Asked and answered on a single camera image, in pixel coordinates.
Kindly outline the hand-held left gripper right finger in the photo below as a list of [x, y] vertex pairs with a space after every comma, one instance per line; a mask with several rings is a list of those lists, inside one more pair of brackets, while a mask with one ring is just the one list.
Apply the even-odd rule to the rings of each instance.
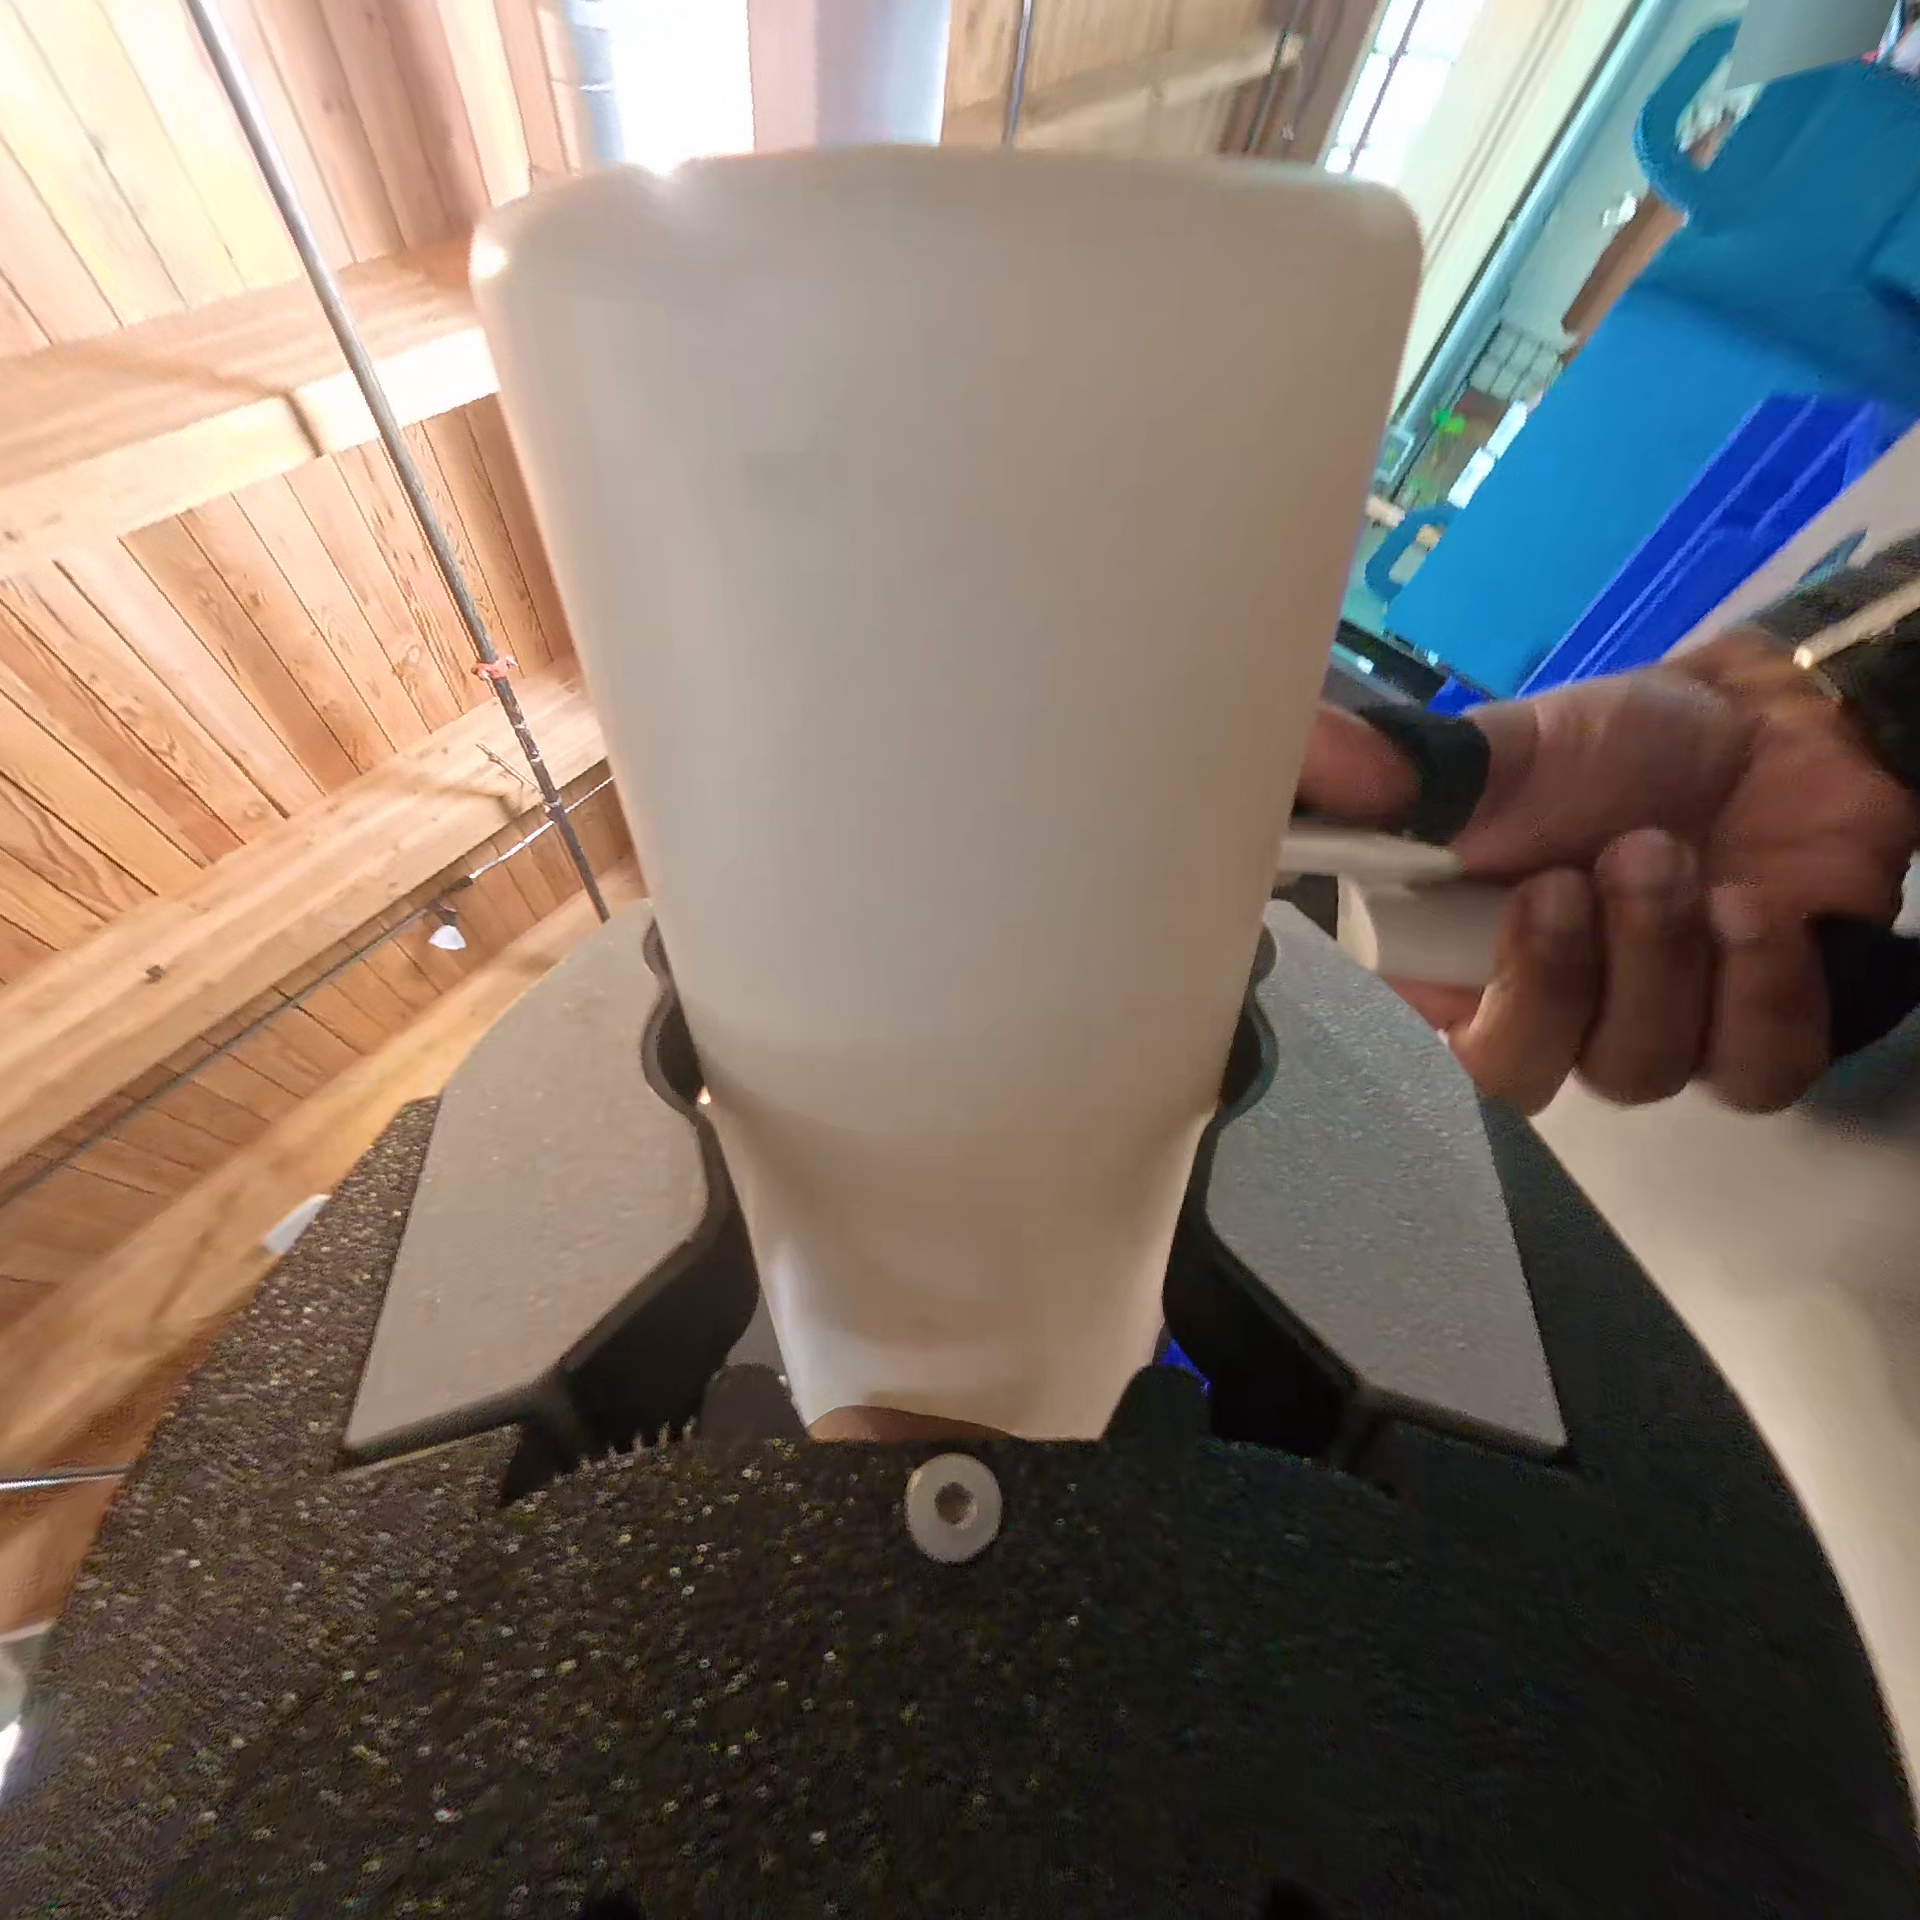
[[1570, 1442], [1467, 1078], [1329, 935], [1265, 904], [1164, 1272], [1212, 1436], [1353, 1469], [1395, 1428]]

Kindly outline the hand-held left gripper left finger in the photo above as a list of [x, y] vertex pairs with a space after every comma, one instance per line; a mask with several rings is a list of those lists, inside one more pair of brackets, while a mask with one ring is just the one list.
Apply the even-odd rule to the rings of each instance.
[[758, 1358], [758, 1272], [649, 906], [445, 1083], [342, 1435], [354, 1471], [488, 1433], [506, 1498], [684, 1428]]

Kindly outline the white tumbler black lid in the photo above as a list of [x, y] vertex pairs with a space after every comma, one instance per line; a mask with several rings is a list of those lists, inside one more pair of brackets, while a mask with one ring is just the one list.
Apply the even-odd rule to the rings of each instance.
[[926, 146], [478, 227], [805, 1427], [1091, 1438], [1150, 1363], [1422, 262], [1309, 167]]

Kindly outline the person's right hand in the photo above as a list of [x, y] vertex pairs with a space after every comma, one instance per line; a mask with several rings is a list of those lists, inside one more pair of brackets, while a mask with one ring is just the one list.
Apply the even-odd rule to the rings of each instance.
[[[1491, 765], [1452, 852], [1507, 889], [1494, 972], [1398, 992], [1479, 1093], [1536, 1114], [1571, 1080], [1617, 1107], [1703, 1086], [1770, 1114], [1915, 1006], [1890, 940], [1829, 974], [1824, 936], [1898, 919], [1915, 797], [1784, 643], [1735, 630], [1461, 718]], [[1360, 712], [1316, 715], [1298, 808], [1395, 830], [1411, 799]]]

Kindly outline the blue plastic bin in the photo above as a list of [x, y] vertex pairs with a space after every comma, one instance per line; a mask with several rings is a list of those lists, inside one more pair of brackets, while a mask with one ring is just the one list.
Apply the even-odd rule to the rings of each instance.
[[1861, 396], [1764, 396], [1518, 690], [1547, 692], [1668, 655], [1911, 427]]

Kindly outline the teal partition panel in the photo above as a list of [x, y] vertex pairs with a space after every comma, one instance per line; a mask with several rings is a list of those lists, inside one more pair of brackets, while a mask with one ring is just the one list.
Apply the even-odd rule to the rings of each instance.
[[1915, 71], [1782, 73], [1697, 161], [1682, 123], [1737, 37], [1696, 37], [1634, 128], [1677, 227], [1385, 605], [1389, 638], [1445, 673], [1442, 710], [1519, 694], [1764, 399], [1858, 396], [1915, 424]]

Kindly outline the metal ceiling rod red tag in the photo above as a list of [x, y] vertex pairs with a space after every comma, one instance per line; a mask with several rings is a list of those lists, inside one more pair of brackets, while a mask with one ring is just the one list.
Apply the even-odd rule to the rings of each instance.
[[599, 924], [608, 924], [612, 921], [610, 903], [604, 896], [585, 846], [579, 840], [577, 830], [572, 826], [561, 791], [547, 767], [547, 761], [518, 696], [518, 670], [496, 647], [481, 608], [468, 587], [468, 577], [457, 561], [457, 552], [454, 551], [441, 516], [437, 515], [437, 508], [424, 486], [420, 464], [416, 462], [410, 443], [406, 441], [402, 422], [390, 404], [381, 374], [367, 352], [367, 344], [359, 326], [356, 325], [339, 278], [323, 255], [322, 238], [300, 200], [294, 177], [275, 144], [275, 137], [269, 130], [263, 109], [243, 71], [243, 62], [239, 61], [237, 51], [228, 34], [219, 7], [212, 2], [187, 2], [184, 9], [195, 31], [195, 37], [204, 46], [206, 61], [209, 62], [219, 92], [223, 95], [252, 152], [252, 161], [259, 173], [262, 184], [291, 241], [304, 278], [310, 284], [328, 330], [337, 344], [352, 386], [361, 399], [367, 419], [375, 431], [375, 439], [383, 449], [390, 466], [393, 469], [396, 484], [406, 498], [411, 520], [421, 534], [460, 627], [468, 637], [474, 655], [476, 676], [490, 688], [501, 718], [516, 738], [518, 754], [521, 757], [537, 791], [543, 822], [559, 838], [561, 848], [567, 854], [577, 880], [581, 882], [588, 906]]

